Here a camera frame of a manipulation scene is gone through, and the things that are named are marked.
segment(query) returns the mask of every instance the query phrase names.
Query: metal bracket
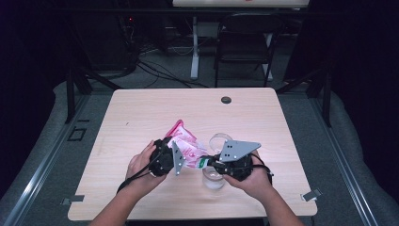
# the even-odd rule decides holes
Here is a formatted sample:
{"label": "metal bracket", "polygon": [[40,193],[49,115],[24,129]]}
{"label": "metal bracket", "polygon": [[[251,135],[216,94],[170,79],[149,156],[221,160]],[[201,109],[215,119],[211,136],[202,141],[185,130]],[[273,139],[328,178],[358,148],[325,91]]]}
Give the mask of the metal bracket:
{"label": "metal bracket", "polygon": [[[72,132],[70,133],[70,136],[68,137],[68,141],[82,141],[83,137],[85,136],[86,133],[86,128],[81,128],[81,129],[76,129],[76,126],[73,127]],[[80,132],[80,137],[74,137],[75,132]]]}
{"label": "metal bracket", "polygon": [[308,202],[310,200],[317,200],[317,197],[323,195],[323,193],[319,190],[319,188],[314,189],[311,192],[306,193],[305,195],[300,195],[301,199]]}
{"label": "metal bracket", "polygon": [[172,141],[172,152],[173,152],[173,165],[176,171],[176,176],[179,176],[180,171],[182,170],[183,163],[185,161],[185,157],[180,151],[175,141]]}
{"label": "metal bracket", "polygon": [[70,198],[64,198],[61,201],[61,205],[71,205],[73,202],[82,202],[85,196],[78,195],[78,196],[71,196]]}
{"label": "metal bracket", "polygon": [[232,162],[241,159],[247,154],[257,150],[262,145],[257,142],[247,142],[239,140],[226,140],[220,153],[220,162]]}

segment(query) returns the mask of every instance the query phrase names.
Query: wooden table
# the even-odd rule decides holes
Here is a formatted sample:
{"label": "wooden table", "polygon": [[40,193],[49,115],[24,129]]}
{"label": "wooden table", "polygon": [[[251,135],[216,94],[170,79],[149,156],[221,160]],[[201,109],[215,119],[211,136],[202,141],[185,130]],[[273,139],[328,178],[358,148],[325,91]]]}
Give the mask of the wooden table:
{"label": "wooden table", "polygon": [[[230,104],[221,98],[231,97]],[[256,141],[265,164],[275,173],[273,184],[298,216],[313,216],[314,201],[279,100],[273,89],[121,89],[115,91],[104,116],[76,195],[71,220],[92,220],[115,196],[127,165],[151,139],[163,138],[177,120],[209,148],[209,139],[226,133]],[[129,219],[261,218],[261,204],[225,184],[208,189],[200,169],[183,168],[136,205]]]}

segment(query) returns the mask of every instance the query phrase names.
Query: pink snack bag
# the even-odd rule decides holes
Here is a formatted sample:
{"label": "pink snack bag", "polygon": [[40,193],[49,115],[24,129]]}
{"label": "pink snack bag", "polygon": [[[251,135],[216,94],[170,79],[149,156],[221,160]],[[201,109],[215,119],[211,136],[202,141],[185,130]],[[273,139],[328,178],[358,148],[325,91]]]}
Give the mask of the pink snack bag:
{"label": "pink snack bag", "polygon": [[172,147],[173,141],[176,142],[176,145],[185,157],[185,167],[197,168],[200,157],[208,154],[206,149],[197,142],[197,138],[184,129],[184,122],[182,120],[178,120],[165,137],[172,137],[168,143],[169,148]]}

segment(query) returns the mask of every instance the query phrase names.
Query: table leg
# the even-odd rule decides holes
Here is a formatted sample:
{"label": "table leg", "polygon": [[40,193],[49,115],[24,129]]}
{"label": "table leg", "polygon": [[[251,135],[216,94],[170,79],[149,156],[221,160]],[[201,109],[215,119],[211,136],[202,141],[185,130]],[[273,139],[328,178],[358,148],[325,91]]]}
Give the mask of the table leg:
{"label": "table leg", "polygon": [[193,17],[193,62],[191,64],[191,79],[199,78],[199,37],[197,33],[197,17]]}
{"label": "table leg", "polygon": [[[265,35],[265,38],[266,38],[267,46],[269,46],[269,45],[270,45],[270,41],[272,40],[272,34],[266,34],[266,35]],[[264,76],[266,76],[267,67],[269,67],[268,64],[263,64],[263,65],[262,65],[262,69],[263,69]],[[271,71],[271,70],[270,70],[270,72],[269,72],[269,76],[267,77],[267,81],[268,81],[268,82],[273,81],[273,75],[272,75],[272,71]]]}

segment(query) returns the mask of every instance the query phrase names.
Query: office chair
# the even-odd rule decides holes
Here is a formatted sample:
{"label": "office chair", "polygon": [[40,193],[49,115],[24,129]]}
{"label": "office chair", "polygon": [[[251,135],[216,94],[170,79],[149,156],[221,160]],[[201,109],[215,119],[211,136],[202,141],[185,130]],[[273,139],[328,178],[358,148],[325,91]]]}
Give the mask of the office chair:
{"label": "office chair", "polygon": [[[220,63],[267,64],[263,86],[274,55],[276,40],[284,29],[284,22],[278,16],[261,13],[234,13],[221,20],[217,29],[217,47],[215,54],[215,87]],[[266,34],[271,41],[267,44]]]}

